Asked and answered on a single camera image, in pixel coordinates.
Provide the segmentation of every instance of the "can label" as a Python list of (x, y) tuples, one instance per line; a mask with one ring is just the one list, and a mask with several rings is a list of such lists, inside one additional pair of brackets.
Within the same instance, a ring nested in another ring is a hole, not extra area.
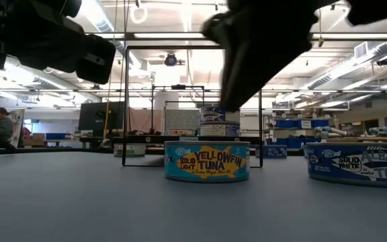
[(307, 153), (309, 174), (387, 182), (387, 145), (307, 145)]
[(195, 131), (194, 130), (168, 130), (167, 135), (169, 136), (195, 135)]
[(223, 108), (202, 108), (201, 123), (205, 122), (236, 122), (240, 123), (240, 112), (226, 112)]
[(238, 137), (240, 126), (235, 124), (203, 124), (200, 126), (201, 136)]
[(234, 179), (249, 176), (246, 146), (165, 146), (165, 174), (179, 178)]

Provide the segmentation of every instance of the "yellowfin tuna can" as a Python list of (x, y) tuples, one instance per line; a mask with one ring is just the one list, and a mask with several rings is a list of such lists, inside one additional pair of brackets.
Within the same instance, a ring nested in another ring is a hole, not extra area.
[(165, 142), (165, 177), (183, 182), (228, 183), (249, 178), (250, 143)]

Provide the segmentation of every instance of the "albacore tuna can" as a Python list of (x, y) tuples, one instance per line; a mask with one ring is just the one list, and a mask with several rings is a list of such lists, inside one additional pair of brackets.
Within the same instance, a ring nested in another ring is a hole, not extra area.
[(200, 136), (240, 136), (240, 124), (211, 122), (200, 125)]
[(249, 178), (249, 142), (167, 141), (165, 177), (183, 182), (225, 183)]
[(234, 122), (240, 124), (240, 112), (227, 112), (224, 108), (203, 107), (200, 109), (200, 124), (209, 122)]
[(308, 143), (306, 149), (311, 178), (387, 187), (387, 143)]

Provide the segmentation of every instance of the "camera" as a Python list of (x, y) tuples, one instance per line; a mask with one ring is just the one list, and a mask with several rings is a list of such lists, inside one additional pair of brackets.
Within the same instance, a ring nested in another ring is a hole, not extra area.
[(0, 0), (0, 69), (6, 56), (38, 70), (76, 72), (79, 78), (106, 84), (116, 48), (67, 18), (81, 0)]

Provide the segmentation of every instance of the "stacked cans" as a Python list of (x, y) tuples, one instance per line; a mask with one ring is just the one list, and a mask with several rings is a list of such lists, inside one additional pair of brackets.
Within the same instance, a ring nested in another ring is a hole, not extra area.
[(240, 135), (240, 112), (227, 112), (223, 108), (204, 107), (200, 109), (200, 136)]

